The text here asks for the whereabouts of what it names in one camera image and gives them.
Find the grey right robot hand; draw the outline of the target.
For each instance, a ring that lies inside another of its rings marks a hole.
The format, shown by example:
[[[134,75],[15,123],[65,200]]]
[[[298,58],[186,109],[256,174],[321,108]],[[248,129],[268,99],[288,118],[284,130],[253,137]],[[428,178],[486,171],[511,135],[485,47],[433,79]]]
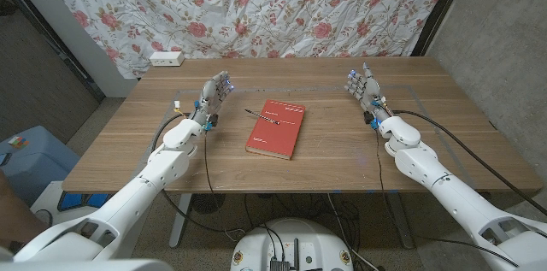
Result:
[[[351,70],[344,89],[368,112],[376,121],[382,122],[393,116],[382,94],[378,81],[366,62],[362,65],[363,74]]]

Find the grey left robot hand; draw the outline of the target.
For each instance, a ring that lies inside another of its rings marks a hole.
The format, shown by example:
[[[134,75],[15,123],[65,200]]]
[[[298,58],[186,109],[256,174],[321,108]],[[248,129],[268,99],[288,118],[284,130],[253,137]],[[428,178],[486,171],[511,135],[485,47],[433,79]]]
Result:
[[[227,71],[221,71],[206,81],[191,119],[202,126],[205,125],[213,115],[219,113],[222,103],[232,90],[233,85]]]

